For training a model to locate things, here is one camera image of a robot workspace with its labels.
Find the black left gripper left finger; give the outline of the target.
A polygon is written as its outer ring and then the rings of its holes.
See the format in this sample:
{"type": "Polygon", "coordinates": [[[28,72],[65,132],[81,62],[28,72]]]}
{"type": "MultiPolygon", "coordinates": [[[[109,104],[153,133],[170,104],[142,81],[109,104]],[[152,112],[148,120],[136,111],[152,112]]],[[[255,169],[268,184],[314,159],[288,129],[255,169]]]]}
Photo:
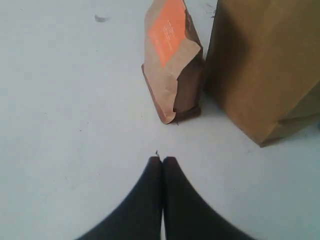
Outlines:
{"type": "Polygon", "coordinates": [[[162,210],[162,162],[152,156],[126,198],[81,239],[159,240],[162,210]]]}

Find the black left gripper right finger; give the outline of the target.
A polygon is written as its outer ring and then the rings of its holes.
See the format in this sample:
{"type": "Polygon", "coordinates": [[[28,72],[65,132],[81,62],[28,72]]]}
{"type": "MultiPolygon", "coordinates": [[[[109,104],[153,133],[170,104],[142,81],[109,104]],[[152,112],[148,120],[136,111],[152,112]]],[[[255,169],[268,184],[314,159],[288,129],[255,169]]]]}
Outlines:
{"type": "Polygon", "coordinates": [[[162,162],[163,216],[167,240],[252,240],[197,193],[177,159],[162,162]]]}

